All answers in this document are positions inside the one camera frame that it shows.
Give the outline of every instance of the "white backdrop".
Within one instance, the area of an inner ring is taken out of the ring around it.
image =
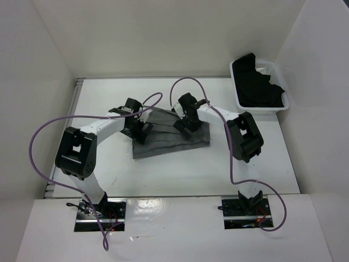
[[[273,61],[304,0],[33,0],[75,76],[222,76]]]
[[[276,60],[290,101],[281,129],[334,261],[349,257],[348,25],[342,0],[307,0]]]
[[[75,80],[31,0],[1,1],[0,32],[0,260],[15,261],[33,201],[46,186],[29,163],[29,140],[68,112]],[[63,126],[53,124],[36,140],[35,161],[46,174]]]

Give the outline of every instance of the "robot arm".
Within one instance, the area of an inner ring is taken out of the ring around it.
[[[139,117],[112,118],[139,112],[141,107],[140,102],[128,98],[124,106],[109,110],[106,115],[109,119],[98,120],[82,128],[68,127],[63,133],[55,165],[64,174],[69,175],[77,188],[90,197],[97,211],[102,214],[110,209],[108,205],[111,204],[108,203],[107,194],[99,186],[93,172],[97,146],[116,132],[144,144],[153,128],[152,124],[146,124],[150,110],[143,112]]]
[[[234,158],[238,160],[241,179],[258,179],[257,156],[261,153],[264,141],[252,115],[248,112],[242,114],[229,112],[217,106],[215,109],[224,116],[229,126],[233,147],[230,150]],[[206,104],[204,99],[197,101],[190,93],[181,96],[172,111],[175,111],[180,118],[174,127],[187,139],[190,139],[191,134],[200,128],[202,122],[210,123],[225,131],[221,117]],[[259,190],[259,184],[239,185],[239,198],[246,210],[255,206],[262,200],[262,197],[263,193]]]

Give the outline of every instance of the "folded gray fabric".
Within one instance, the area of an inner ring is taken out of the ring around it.
[[[154,127],[144,145],[133,140],[133,159],[210,146],[208,123],[203,123],[190,140],[187,140],[173,127],[178,119],[179,117],[171,111],[154,108],[147,120],[147,123],[152,123]]]

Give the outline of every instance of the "purple cable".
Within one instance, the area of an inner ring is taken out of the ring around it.
[[[103,247],[104,247],[104,250],[105,251],[108,251],[109,249],[109,244],[108,244],[108,239],[107,239],[107,235],[109,234],[110,230],[113,229],[114,227],[118,226],[119,224],[121,224],[121,222],[119,223],[116,223],[115,225],[113,225],[111,228],[109,228],[107,230],[107,232],[105,233],[104,232],[104,229],[103,229],[103,226],[99,220],[99,217],[97,215],[97,211],[91,201],[91,199],[89,198],[89,196],[82,190],[76,188],[76,187],[72,187],[72,186],[69,186],[67,184],[63,184],[63,183],[59,183],[57,181],[54,181],[48,177],[46,177],[43,173],[41,173],[41,171],[37,168],[37,166],[35,165],[35,162],[33,160],[33,143],[34,143],[34,139],[35,137],[39,134],[39,132],[44,129],[46,126],[48,126],[49,124],[53,123],[53,122],[56,122],[56,121],[59,121],[59,120],[63,120],[63,119],[69,119],[69,118],[93,118],[93,119],[117,119],[117,118],[125,118],[125,117],[130,117],[130,116],[136,116],[138,114],[141,114],[147,110],[150,110],[152,109],[153,107],[155,107],[159,102],[160,100],[163,98],[163,94],[160,93],[160,92],[157,92],[155,94],[152,94],[150,97],[148,97],[146,99],[149,100],[151,99],[152,97],[156,96],[156,95],[160,95],[160,98],[151,106],[147,107],[146,109],[144,110],[141,110],[139,112],[136,112],[136,113],[133,113],[133,114],[129,114],[129,115],[122,115],[122,116],[111,116],[111,117],[108,117],[108,116],[83,116],[83,115],[78,115],[78,116],[61,116],[61,117],[57,117],[57,118],[54,118],[52,120],[49,120],[48,122],[44,123],[41,127],[38,128],[38,130],[35,131],[35,133],[33,134],[32,138],[31,138],[31,141],[29,143],[29,160],[31,162],[31,165],[32,167],[34,168],[34,170],[38,173],[39,176],[41,176],[43,179],[45,179],[46,181],[48,182],[51,182],[53,184],[57,184],[59,186],[62,186],[62,187],[66,187],[66,188],[70,188],[72,190],[75,190],[75,191],[78,191],[79,193],[83,194],[85,196],[85,198],[87,199],[87,201],[89,202],[89,204],[91,205],[91,208],[93,210],[93,213],[94,215],[96,216],[96,219],[97,219],[97,224],[98,224],[98,227],[103,235]]]
[[[242,180],[242,181],[239,181],[239,182],[234,182],[234,179],[233,179],[233,151],[231,150],[232,146],[233,146],[233,143],[232,143],[232,138],[231,138],[231,134],[229,132],[229,126],[227,124],[227,122],[225,121],[224,119],[224,116],[216,109],[214,108],[212,105],[210,105],[208,99],[207,99],[207,96],[206,96],[206,92],[202,86],[202,84],[198,81],[198,79],[195,79],[195,78],[192,78],[190,76],[186,76],[184,78],[181,78],[181,79],[178,79],[176,82],[174,82],[174,84],[172,85],[171,87],[171,90],[170,90],[170,106],[172,107],[172,91],[173,91],[173,88],[175,87],[175,85],[182,81],[182,80],[185,80],[185,79],[190,79],[190,80],[194,80],[195,82],[198,83],[198,85],[201,87],[201,90],[202,90],[202,93],[203,93],[203,96],[206,100],[206,103],[212,108],[212,110],[214,110],[219,116],[220,118],[222,118],[223,122],[224,122],[224,128],[225,128],[225,134],[227,136],[227,141],[228,141],[228,147],[229,147],[229,153],[230,153],[230,182],[233,184],[233,185],[238,185],[238,184],[242,184],[242,183],[247,183],[247,182],[255,182],[255,183],[259,183],[259,184],[262,184],[268,188],[270,188],[277,196],[278,198],[280,199],[283,207],[284,207],[284,218],[282,219],[280,225],[278,225],[276,228],[273,228],[273,229],[265,229],[263,228],[261,225],[263,222],[265,222],[267,219],[265,220],[262,220],[260,223],[259,223],[259,227],[263,230],[263,231],[266,231],[266,232],[272,232],[272,231],[276,231],[278,229],[280,229],[284,224],[285,224],[285,221],[286,221],[286,217],[287,217],[287,208],[286,208],[286,204],[284,202],[284,200],[282,199],[281,195],[270,185],[268,185],[267,183],[264,183],[262,181],[259,181],[259,180],[254,180],[254,179],[246,179],[246,180]]]

